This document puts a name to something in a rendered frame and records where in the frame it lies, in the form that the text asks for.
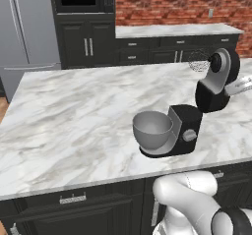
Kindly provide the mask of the grey metal mixer bowl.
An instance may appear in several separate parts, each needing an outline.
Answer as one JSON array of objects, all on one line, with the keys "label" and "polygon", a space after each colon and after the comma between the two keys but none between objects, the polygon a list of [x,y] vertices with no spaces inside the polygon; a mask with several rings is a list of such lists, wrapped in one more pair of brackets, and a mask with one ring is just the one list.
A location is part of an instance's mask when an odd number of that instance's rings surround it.
[{"label": "grey metal mixer bowl", "polygon": [[133,134],[141,148],[156,150],[162,147],[171,134],[170,117],[159,111],[143,111],[133,118]]}]

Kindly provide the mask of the grey mixer knob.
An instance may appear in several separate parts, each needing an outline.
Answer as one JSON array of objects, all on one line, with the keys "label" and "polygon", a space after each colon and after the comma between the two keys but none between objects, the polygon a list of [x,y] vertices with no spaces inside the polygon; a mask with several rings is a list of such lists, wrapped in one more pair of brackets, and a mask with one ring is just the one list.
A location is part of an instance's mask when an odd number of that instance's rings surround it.
[{"label": "grey mixer knob", "polygon": [[191,142],[197,138],[197,134],[193,129],[188,129],[183,133],[182,138],[185,142]]}]

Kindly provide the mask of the black island drawer front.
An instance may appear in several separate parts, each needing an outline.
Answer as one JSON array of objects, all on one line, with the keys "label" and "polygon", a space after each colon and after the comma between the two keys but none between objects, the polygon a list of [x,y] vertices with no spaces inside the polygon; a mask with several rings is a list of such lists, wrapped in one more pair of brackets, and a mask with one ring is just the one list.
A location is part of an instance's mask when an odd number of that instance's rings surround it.
[{"label": "black island drawer front", "polygon": [[218,195],[231,194],[238,196],[246,195],[252,190],[252,162],[241,162],[229,165],[222,165],[208,168],[208,171],[217,173],[221,170],[224,173],[218,181]]},{"label": "black island drawer front", "polygon": [[56,206],[60,200],[85,196],[87,200],[104,200],[111,196],[133,196],[144,192],[145,180],[137,179],[105,185],[54,192],[0,201],[0,217],[17,215],[31,207]]}]

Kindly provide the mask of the black tall cupboard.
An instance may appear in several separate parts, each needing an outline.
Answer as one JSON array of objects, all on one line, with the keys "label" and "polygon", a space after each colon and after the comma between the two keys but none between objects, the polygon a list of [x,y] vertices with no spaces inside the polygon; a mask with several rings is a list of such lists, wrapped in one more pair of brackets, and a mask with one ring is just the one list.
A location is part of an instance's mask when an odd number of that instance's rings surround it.
[{"label": "black tall cupboard", "polygon": [[55,23],[64,69],[114,65],[113,14],[58,14]]}]

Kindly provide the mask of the black cupboard run marble top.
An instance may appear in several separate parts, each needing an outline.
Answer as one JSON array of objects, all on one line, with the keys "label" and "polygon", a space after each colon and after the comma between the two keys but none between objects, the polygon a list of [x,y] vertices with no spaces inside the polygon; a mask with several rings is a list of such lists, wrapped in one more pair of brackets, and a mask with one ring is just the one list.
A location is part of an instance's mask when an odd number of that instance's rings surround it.
[{"label": "black cupboard run marble top", "polygon": [[118,26],[116,63],[140,65],[187,62],[208,58],[219,47],[236,48],[244,31],[227,24]]}]

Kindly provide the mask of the grey fridge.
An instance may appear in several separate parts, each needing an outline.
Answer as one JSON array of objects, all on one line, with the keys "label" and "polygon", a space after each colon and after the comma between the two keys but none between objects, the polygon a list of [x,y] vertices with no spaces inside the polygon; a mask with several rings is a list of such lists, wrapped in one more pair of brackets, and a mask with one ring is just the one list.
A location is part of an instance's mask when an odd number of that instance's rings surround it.
[{"label": "grey fridge", "polygon": [[0,0],[0,81],[7,101],[25,72],[60,69],[51,0]]}]

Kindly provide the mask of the black island cupboard door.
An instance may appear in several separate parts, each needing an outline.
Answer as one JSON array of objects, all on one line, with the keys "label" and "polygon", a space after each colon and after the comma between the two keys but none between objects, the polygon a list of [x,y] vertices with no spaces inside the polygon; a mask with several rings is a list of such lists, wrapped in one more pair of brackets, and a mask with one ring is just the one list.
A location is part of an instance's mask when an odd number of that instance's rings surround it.
[{"label": "black island cupboard door", "polygon": [[22,235],[140,235],[141,215],[139,200],[115,198],[24,211],[14,223]]},{"label": "black island cupboard door", "polygon": [[142,207],[142,221],[141,221],[141,235],[153,235],[156,226],[162,221],[165,215],[166,206],[159,204],[157,225],[151,226],[152,213],[154,206],[154,193],[153,184],[156,177],[147,178],[145,180],[145,190],[143,194],[143,207]]}]

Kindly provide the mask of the black stand mixer base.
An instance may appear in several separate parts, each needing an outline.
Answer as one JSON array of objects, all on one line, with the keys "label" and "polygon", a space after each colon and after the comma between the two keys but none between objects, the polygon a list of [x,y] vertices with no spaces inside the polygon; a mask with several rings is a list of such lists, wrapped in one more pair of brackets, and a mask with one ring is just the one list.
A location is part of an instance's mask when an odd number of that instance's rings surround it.
[{"label": "black stand mixer base", "polygon": [[[173,123],[168,141],[156,150],[146,150],[139,147],[143,155],[151,158],[160,158],[187,154],[195,149],[203,113],[195,106],[178,104],[171,105],[167,115]],[[193,129],[197,134],[197,138],[191,142],[185,142],[182,138],[183,133],[188,129]]]}]

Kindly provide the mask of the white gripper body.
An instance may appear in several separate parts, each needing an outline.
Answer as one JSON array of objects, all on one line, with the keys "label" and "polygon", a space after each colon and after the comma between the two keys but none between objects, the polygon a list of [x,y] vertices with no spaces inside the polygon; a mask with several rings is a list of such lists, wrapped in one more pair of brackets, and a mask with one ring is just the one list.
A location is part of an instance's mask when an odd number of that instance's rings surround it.
[{"label": "white gripper body", "polygon": [[228,96],[234,96],[250,89],[252,89],[252,76],[237,79],[224,87],[225,94]]}]

